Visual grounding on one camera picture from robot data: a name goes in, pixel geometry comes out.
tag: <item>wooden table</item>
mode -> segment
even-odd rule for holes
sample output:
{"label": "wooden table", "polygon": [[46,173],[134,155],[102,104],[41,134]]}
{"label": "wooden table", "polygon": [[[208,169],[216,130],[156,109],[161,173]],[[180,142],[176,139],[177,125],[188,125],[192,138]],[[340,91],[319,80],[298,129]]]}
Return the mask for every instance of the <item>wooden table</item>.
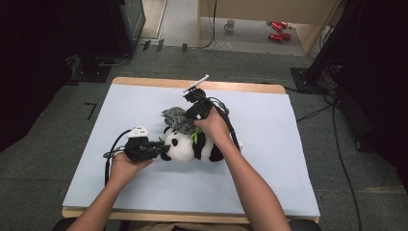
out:
{"label": "wooden table", "polygon": [[[195,83],[195,81],[148,79],[148,78],[126,78],[126,77],[117,77],[113,80],[113,85],[147,86],[147,87],[163,87],[163,88],[177,88],[177,89],[186,89],[193,83]],[[277,86],[277,85],[260,85],[260,84],[206,81],[202,83],[199,87],[204,90],[231,90],[231,91],[285,94],[285,89],[282,86]],[[76,218],[76,217],[79,217],[85,211],[85,209],[86,208],[84,207],[71,207],[71,206],[66,207],[64,206],[63,216],[65,218]],[[161,212],[135,211],[135,210],[128,210],[128,209],[127,210],[113,209],[109,216],[109,219],[180,221],[180,222],[248,223],[248,219],[246,218],[245,215],[237,216],[237,215],[225,215],[225,214],[221,215],[221,214],[208,214],[208,213],[200,214],[200,213],[179,213],[179,212],[161,213]],[[319,220],[319,218],[310,218],[310,219],[313,219],[315,221]]]}
{"label": "wooden table", "polygon": [[[213,16],[216,0],[199,1],[199,15]],[[345,2],[345,0],[217,0],[216,17],[295,23],[303,51],[309,54],[325,26],[336,24],[338,14],[343,11],[343,7],[339,7],[342,1]]]}

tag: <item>gray carpet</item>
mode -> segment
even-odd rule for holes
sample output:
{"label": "gray carpet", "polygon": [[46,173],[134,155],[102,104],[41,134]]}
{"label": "gray carpet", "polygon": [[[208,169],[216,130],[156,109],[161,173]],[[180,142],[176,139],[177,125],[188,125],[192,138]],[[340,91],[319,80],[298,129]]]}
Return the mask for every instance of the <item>gray carpet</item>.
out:
{"label": "gray carpet", "polygon": [[[31,132],[2,152],[0,230],[50,230],[62,218],[64,195],[103,104],[117,76],[272,83],[294,88],[290,67],[309,67],[312,58],[214,50],[155,47],[137,51],[115,66],[107,83],[64,86]],[[296,117],[323,108],[321,95],[288,91]],[[89,119],[92,106],[97,107]],[[406,230],[408,197],[395,169],[375,153],[355,150],[352,128],[335,110],[340,148],[356,191],[363,230]],[[332,112],[298,122],[304,153],[321,212],[323,230],[358,230],[356,209],[336,149]],[[107,230],[116,230],[110,221]]]}

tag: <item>white surface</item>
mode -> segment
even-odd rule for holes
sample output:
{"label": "white surface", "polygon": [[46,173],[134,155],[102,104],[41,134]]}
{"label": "white surface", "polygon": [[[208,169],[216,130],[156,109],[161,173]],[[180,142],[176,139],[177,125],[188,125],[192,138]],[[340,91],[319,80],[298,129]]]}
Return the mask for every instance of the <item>white surface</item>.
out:
{"label": "white surface", "polygon": [[[64,200],[64,206],[88,207],[104,186],[103,153],[117,136],[144,124],[157,141],[166,128],[161,112],[187,109],[183,89],[112,85]],[[243,142],[242,154],[276,192],[287,216],[319,217],[297,131],[286,94],[206,90],[230,109]],[[118,145],[125,144],[120,140]],[[144,211],[243,214],[224,161],[188,163],[156,160],[120,194],[114,208]]]}

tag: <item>forearm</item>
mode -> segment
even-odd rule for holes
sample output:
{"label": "forearm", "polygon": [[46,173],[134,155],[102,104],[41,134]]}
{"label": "forearm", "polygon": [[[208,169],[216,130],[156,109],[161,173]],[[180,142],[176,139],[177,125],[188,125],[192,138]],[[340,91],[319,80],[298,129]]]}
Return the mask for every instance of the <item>forearm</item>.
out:
{"label": "forearm", "polygon": [[103,230],[121,190],[121,186],[108,183],[92,204],[75,220],[68,230]]}
{"label": "forearm", "polygon": [[275,193],[231,141],[217,146],[231,171],[238,196],[254,230],[290,230]]}

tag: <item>panda plush toy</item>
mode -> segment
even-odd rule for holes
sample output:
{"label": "panda plush toy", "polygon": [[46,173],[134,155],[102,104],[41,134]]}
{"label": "panda plush toy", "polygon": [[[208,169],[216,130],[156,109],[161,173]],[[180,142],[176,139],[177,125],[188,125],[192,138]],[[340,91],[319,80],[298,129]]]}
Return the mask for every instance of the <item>panda plush toy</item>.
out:
{"label": "panda plush toy", "polygon": [[202,132],[197,134],[196,142],[190,135],[170,127],[166,127],[165,136],[165,145],[170,145],[168,152],[161,154],[165,161],[188,162],[195,158],[203,162],[218,162],[224,159],[214,142]]}

